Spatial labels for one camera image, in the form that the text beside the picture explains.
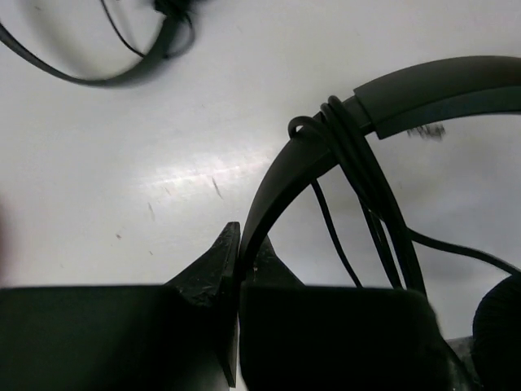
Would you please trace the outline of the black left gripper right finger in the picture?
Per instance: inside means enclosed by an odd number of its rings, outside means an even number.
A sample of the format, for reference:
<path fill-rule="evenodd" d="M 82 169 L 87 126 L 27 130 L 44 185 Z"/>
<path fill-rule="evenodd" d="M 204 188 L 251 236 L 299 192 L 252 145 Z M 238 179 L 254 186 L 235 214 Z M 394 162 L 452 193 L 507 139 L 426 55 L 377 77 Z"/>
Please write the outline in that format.
<path fill-rule="evenodd" d="M 240 371 L 250 390 L 474 390 L 422 294 L 307 286 L 268 239 L 242 284 Z"/>

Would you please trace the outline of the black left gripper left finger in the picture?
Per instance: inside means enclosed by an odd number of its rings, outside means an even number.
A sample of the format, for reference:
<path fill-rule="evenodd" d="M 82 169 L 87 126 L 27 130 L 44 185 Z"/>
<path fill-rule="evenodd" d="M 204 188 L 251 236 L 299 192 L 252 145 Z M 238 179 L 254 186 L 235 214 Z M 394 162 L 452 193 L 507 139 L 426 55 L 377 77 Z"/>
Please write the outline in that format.
<path fill-rule="evenodd" d="M 240 226 L 167 283 L 4 288 L 4 390 L 228 390 Z"/>

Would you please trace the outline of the black wired headphones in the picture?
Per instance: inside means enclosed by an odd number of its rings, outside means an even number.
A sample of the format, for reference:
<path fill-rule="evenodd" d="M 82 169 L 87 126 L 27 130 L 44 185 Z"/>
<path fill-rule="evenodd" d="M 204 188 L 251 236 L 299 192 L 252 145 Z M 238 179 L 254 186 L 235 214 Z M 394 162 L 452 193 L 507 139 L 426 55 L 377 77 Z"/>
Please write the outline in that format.
<path fill-rule="evenodd" d="M 520 60 L 467 56 L 404 68 L 355 89 L 347 100 L 330 97 L 315 116 L 288 125 L 289 140 L 269 167 L 247 216 L 236 275 L 241 292 L 248 271 L 274 223 L 307 187 L 317 197 L 339 257 L 345 253 L 318 179 L 340 167 L 355 191 L 390 289 L 427 299 L 415 245 L 474 258 L 507 276 L 481 300 L 472 333 L 449 348 L 476 383 L 474 390 L 520 387 L 520 271 L 489 253 L 422 235 L 409 228 L 367 142 L 401 132 L 439 137 L 442 120 L 520 111 Z"/>

